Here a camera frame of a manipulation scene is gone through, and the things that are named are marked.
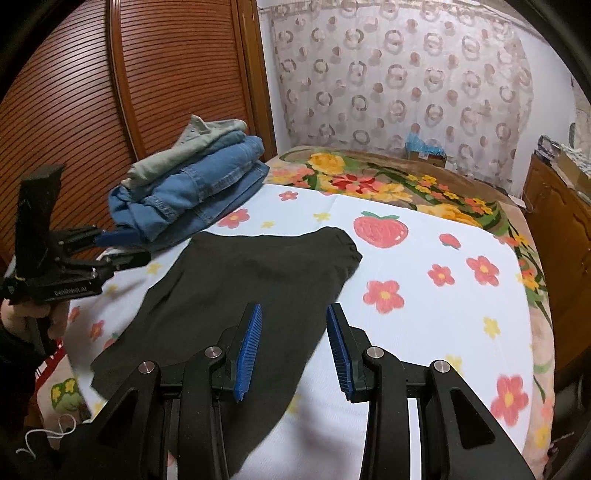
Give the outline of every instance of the patterned curtain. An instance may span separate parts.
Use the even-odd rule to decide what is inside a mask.
[[[509,189],[533,99],[514,26],[436,1],[312,0],[271,8],[293,145],[399,157],[410,133]]]

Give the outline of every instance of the white wall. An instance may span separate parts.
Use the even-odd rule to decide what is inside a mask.
[[[277,0],[257,0],[261,8],[279,3]],[[271,19],[261,16],[261,37],[265,56],[265,68],[271,96],[271,110],[275,128],[277,153],[281,155],[291,148],[285,117],[281,106],[277,66],[272,46]],[[519,37],[530,63],[534,100],[530,120],[521,133],[513,168],[511,194],[520,196],[531,154],[540,135],[548,135],[557,142],[568,144],[569,125],[576,120],[574,93],[570,84],[571,75],[556,52],[546,42],[528,31],[519,29]]]
[[[521,195],[530,167],[531,154],[540,135],[569,143],[569,126],[576,120],[574,92],[567,66],[550,45],[529,32],[519,32],[534,86],[530,120],[521,133],[513,166],[511,193]]]
[[[257,5],[261,8],[273,5],[274,0],[257,0]],[[267,71],[267,83],[269,84],[269,96],[271,97],[271,115],[273,117],[273,129],[275,130],[275,143],[277,145],[277,154],[281,155],[291,148],[291,140],[287,134],[285,125],[285,116],[281,106],[281,95],[279,93],[279,74],[277,73],[277,64],[273,53],[273,41],[271,33],[271,19],[269,15],[260,16],[262,50],[265,57],[265,70]]]

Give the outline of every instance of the wooden cabinet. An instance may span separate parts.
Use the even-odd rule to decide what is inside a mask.
[[[548,287],[560,372],[591,347],[591,207],[536,155],[524,201]]]

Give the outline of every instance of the stack of folded clothes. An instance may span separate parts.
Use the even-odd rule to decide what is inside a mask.
[[[135,231],[143,247],[171,247],[247,201],[269,167],[258,159],[262,140],[242,120],[191,121],[172,148],[133,164],[109,193],[119,229]]]

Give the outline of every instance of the strawberry print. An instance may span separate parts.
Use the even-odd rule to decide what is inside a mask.
[[[361,213],[363,216],[353,221],[353,228],[357,236],[370,245],[390,248],[408,236],[408,227],[398,220],[397,215],[380,217],[371,212]]]

